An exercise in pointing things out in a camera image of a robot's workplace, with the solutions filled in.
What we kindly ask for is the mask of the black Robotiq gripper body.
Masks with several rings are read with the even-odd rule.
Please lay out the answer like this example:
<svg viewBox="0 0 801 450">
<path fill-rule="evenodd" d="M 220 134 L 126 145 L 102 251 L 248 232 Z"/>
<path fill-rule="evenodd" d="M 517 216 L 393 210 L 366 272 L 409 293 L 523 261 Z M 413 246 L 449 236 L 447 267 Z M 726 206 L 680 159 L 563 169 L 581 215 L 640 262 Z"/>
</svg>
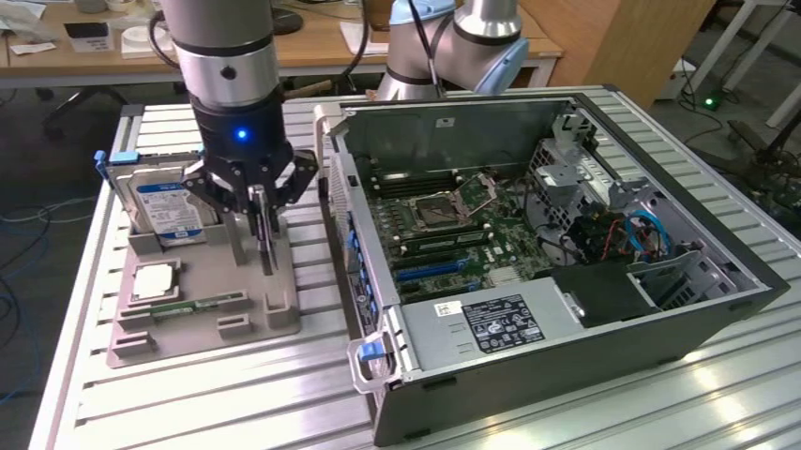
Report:
<svg viewBox="0 0 801 450">
<path fill-rule="evenodd" d="M 204 165 L 235 188 L 274 184 L 292 160 L 283 98 L 268 96 L 240 107 L 190 98 L 199 126 Z"/>
</svg>

